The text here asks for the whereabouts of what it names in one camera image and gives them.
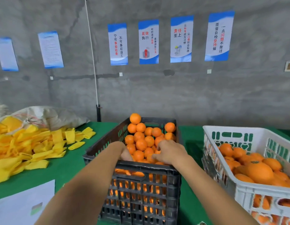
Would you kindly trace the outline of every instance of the blue and white poster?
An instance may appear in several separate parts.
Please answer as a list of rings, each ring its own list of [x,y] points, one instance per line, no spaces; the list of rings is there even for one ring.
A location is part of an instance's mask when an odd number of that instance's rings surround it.
[[[109,24],[108,26],[109,52],[111,65],[128,65],[127,26]]]
[[[170,62],[190,62],[192,59],[194,16],[171,18]]]
[[[139,22],[140,64],[158,64],[158,20]]]
[[[63,68],[57,31],[38,33],[45,69]]]
[[[0,38],[0,63],[4,71],[19,71],[12,39],[9,37]]]
[[[228,60],[234,15],[234,11],[210,14],[207,28],[205,61]]]

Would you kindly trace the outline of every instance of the concrete wall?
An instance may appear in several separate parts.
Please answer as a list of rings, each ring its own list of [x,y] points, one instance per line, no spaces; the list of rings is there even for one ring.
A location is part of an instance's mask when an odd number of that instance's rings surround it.
[[[204,62],[212,12],[235,10],[229,60]],[[102,121],[132,112],[187,125],[290,128],[290,0],[88,0]],[[170,63],[170,18],[194,14],[191,63]],[[139,65],[138,21],[160,20],[159,64]],[[107,24],[127,23],[127,66],[111,66]],[[37,33],[57,30],[64,68],[45,70]],[[68,107],[96,119],[83,0],[0,0],[0,37],[13,39],[20,71],[3,72],[0,101]]]

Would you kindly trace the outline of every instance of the hand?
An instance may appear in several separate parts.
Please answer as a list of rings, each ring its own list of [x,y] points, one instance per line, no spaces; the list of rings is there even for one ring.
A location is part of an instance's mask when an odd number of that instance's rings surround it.
[[[118,148],[121,151],[120,158],[121,160],[126,161],[133,161],[132,156],[130,155],[126,145],[121,141],[115,141],[113,143],[110,143],[109,145],[115,145],[115,148]]]
[[[188,153],[185,147],[173,140],[162,140],[158,144],[157,150],[161,151],[160,154],[153,154],[152,157],[160,162],[173,165],[173,162],[180,156],[187,156]]]

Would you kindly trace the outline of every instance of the forearm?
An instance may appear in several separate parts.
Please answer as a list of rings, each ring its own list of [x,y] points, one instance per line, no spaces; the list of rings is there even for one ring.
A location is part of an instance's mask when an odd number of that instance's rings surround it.
[[[258,225],[191,156],[178,157],[173,166],[186,179],[214,225]]]
[[[110,144],[60,189],[36,225],[95,224],[121,155],[121,145]]]

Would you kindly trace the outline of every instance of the green tablecloth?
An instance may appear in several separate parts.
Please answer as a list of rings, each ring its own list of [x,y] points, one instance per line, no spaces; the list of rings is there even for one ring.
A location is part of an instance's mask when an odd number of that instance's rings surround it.
[[[8,181],[0,183],[0,199],[41,185],[53,179],[55,179],[55,192],[57,192],[85,166],[82,155],[85,153],[86,149],[92,146],[97,140],[99,140],[116,125],[117,123],[103,122],[90,122],[83,125],[81,129],[90,126],[97,134],[90,140],[85,140],[86,143],[81,148],[73,151],[67,151],[63,158],[50,159],[48,168],[23,171],[20,174],[12,176]],[[202,127],[180,126],[179,128],[188,154],[192,155],[192,157],[202,166]],[[290,140],[290,137],[275,128],[269,129]],[[212,225],[199,200],[194,195],[185,179],[182,178],[179,224],[191,225],[198,224],[201,221],[204,221],[207,225]],[[107,225],[109,223],[99,221],[98,224]]]

